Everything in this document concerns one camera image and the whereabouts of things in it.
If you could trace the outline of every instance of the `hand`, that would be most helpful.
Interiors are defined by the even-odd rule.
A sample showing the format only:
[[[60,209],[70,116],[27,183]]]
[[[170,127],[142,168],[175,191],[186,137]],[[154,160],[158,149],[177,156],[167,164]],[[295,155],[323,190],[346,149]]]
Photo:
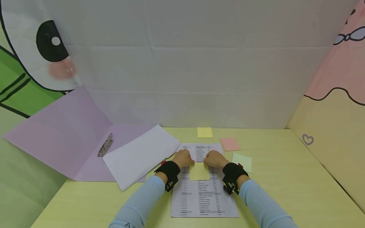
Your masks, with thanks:
[[[223,154],[215,150],[211,150],[207,153],[207,156],[204,159],[204,164],[215,168],[223,169],[228,163],[229,161],[223,156]]]
[[[190,152],[187,149],[176,152],[171,161],[175,162],[180,168],[194,164],[194,160],[191,159]]]

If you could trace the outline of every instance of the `purple folder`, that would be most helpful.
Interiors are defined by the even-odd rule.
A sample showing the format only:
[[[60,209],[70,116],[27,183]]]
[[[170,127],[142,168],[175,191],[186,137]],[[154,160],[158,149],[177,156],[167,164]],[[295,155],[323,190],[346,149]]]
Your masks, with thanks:
[[[75,181],[115,181],[103,158],[97,157],[109,134],[113,133],[114,140],[110,152],[153,127],[113,125],[80,86],[22,122],[4,138]]]

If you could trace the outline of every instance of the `metal clip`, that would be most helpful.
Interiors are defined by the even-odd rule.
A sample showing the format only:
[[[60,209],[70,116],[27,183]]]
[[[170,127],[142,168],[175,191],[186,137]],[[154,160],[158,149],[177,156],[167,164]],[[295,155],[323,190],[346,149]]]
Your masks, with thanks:
[[[104,157],[104,155],[107,153],[110,145],[114,142],[112,137],[113,137],[113,133],[110,133],[108,138],[105,140],[105,143],[100,148],[99,153],[97,154],[98,157]]]

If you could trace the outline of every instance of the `white paper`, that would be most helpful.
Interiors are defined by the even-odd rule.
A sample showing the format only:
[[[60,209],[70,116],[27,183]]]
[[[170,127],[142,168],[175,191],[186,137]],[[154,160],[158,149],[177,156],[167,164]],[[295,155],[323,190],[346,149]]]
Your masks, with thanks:
[[[195,162],[203,162],[211,150],[222,152],[219,143],[182,143],[178,150],[188,149]],[[239,217],[233,195],[223,190],[223,172],[209,166],[210,180],[190,181],[189,167],[182,169],[173,189],[171,217]]]
[[[179,145],[178,139],[157,125],[103,158],[123,192],[175,153]]]

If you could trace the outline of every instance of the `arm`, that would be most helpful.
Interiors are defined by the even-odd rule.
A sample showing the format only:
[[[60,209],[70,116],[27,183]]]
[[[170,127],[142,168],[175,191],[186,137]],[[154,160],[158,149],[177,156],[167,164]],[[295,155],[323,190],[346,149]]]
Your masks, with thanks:
[[[194,163],[190,157],[190,152],[186,149],[176,152],[172,161],[180,169]],[[166,174],[162,172],[157,172],[155,176],[150,177],[122,206],[109,228],[145,227],[148,216],[165,192],[167,181]]]
[[[219,152],[210,151],[204,163],[223,169],[229,161]],[[293,219],[254,180],[242,175],[237,179],[237,185],[240,186],[240,198],[261,228],[297,228]]]

